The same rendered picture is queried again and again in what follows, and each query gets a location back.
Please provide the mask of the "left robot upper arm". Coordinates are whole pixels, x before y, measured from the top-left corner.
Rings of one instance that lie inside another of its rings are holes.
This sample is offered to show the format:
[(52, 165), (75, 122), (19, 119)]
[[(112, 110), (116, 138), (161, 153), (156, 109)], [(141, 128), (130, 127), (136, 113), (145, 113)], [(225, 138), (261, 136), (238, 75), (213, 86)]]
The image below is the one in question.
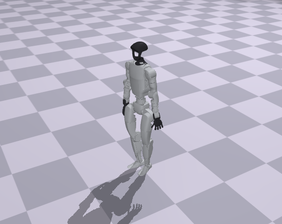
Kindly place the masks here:
[(148, 97), (154, 99), (153, 98), (154, 92), (158, 92), (157, 82), (156, 82), (156, 76), (157, 76), (156, 71), (150, 67), (145, 68), (144, 71), (145, 71), (145, 76), (148, 79), (149, 87), (151, 89), (151, 91), (149, 91), (148, 93)]

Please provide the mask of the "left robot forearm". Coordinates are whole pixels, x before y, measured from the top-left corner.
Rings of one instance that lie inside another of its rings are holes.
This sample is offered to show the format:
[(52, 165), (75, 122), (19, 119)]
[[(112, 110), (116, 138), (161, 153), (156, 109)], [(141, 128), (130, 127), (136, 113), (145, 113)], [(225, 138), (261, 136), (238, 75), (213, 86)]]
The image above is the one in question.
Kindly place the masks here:
[(154, 92), (153, 94), (153, 98), (151, 100), (151, 107), (152, 107), (152, 112), (154, 113), (154, 117), (155, 118), (159, 118), (159, 109), (158, 109), (158, 102), (159, 102), (159, 97), (158, 97), (158, 93)]

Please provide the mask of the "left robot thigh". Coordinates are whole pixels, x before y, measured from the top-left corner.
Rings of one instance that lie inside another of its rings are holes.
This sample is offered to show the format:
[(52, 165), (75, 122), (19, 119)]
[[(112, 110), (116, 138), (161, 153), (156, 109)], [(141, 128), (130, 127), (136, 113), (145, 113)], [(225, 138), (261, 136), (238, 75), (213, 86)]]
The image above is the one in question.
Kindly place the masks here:
[(151, 138), (151, 131), (152, 131), (152, 124), (153, 122), (153, 112), (149, 109), (146, 108), (144, 109), (144, 114), (142, 115), (141, 119), (141, 139), (142, 139), (142, 144), (146, 145), (147, 147), (149, 146), (150, 139)]

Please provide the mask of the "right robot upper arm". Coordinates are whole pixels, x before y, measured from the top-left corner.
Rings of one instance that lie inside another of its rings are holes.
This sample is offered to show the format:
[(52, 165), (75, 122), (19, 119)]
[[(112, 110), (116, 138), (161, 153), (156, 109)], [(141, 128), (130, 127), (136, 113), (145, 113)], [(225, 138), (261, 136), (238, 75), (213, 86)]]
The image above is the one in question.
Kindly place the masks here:
[(125, 79), (125, 80), (123, 81), (123, 84), (124, 84), (124, 86), (127, 87), (127, 88), (131, 86), (131, 84), (130, 84), (130, 76), (129, 76), (129, 64), (130, 64), (132, 61), (133, 61), (133, 60), (127, 61), (127, 62), (125, 63), (127, 79)]

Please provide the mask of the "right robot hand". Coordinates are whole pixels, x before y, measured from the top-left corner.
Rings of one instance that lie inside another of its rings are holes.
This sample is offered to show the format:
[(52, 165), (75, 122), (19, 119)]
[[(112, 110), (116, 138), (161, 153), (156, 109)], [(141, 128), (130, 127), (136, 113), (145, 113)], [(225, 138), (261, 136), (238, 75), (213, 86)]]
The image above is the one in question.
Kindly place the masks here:
[(129, 102), (126, 103), (126, 100), (123, 99), (123, 104), (124, 104), (124, 106), (123, 106), (123, 111), (122, 111), (122, 113), (123, 113), (123, 115), (124, 115), (125, 107), (129, 104)]

